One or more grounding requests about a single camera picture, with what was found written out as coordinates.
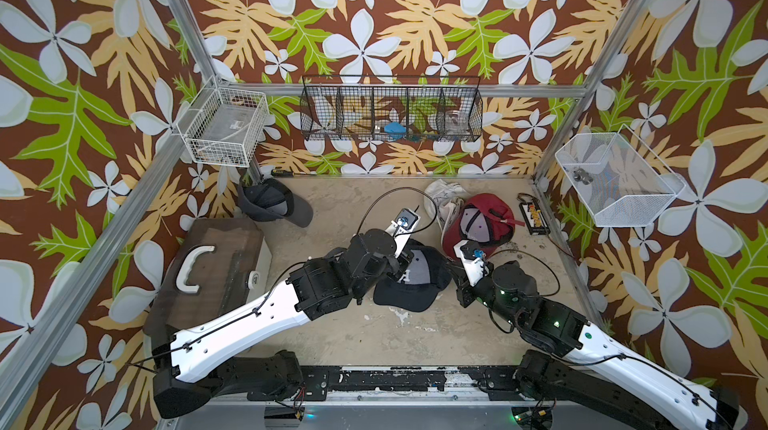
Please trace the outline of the black baseball cap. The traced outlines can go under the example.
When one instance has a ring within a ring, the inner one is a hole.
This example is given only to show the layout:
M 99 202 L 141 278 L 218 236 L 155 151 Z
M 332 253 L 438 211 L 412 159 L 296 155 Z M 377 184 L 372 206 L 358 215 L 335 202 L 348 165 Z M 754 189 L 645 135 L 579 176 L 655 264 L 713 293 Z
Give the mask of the black baseball cap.
M 437 249 L 413 240 L 408 242 L 406 250 L 411 252 L 412 260 L 398 279 L 386 277 L 377 283 L 373 302 L 422 313 L 449 286 L 451 274 L 447 259 Z

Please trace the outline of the maroon baseball cap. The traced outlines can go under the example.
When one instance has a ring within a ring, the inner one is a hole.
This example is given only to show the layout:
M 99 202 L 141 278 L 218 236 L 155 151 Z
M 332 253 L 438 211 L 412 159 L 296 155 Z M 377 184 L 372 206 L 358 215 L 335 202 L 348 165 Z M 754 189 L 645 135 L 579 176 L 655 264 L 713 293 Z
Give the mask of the maroon baseball cap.
M 456 260 L 455 245 L 467 240 L 477 242 L 486 255 L 493 255 L 512 240 L 518 227 L 523 226 L 510 206 L 496 195 L 474 195 L 448 218 L 442 235 L 443 253 Z

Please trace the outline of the grey baseball cap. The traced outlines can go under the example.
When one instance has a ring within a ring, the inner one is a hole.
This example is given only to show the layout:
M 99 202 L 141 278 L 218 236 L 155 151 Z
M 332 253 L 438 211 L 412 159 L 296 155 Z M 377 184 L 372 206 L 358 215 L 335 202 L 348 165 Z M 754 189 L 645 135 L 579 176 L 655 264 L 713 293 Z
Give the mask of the grey baseball cap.
M 241 212 L 256 222 L 285 220 L 307 228 L 313 220 L 311 205 L 274 178 L 237 187 L 237 205 Z

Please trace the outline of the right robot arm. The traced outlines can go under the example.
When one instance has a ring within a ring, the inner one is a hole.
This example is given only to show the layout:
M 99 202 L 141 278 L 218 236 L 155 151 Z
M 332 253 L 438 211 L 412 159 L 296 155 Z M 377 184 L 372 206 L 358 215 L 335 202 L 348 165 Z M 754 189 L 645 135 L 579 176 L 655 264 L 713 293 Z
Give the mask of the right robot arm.
M 733 429 L 738 396 L 677 376 L 541 295 L 515 261 L 448 267 L 463 306 L 478 301 L 531 345 L 512 377 L 534 400 L 578 403 L 634 429 Z

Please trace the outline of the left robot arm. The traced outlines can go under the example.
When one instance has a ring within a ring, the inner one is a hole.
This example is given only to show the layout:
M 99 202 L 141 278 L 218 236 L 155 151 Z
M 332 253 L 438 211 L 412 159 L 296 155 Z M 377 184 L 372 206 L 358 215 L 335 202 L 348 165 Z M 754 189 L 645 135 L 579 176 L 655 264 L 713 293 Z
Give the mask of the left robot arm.
M 219 394 L 259 391 L 291 396 L 301 385 L 294 353 L 248 363 L 240 353 L 283 331 L 360 303 L 383 277 L 400 270 L 407 230 L 372 229 L 348 248 L 293 265 L 265 295 L 186 329 L 157 323 L 149 335 L 154 402 L 164 419 L 189 414 Z

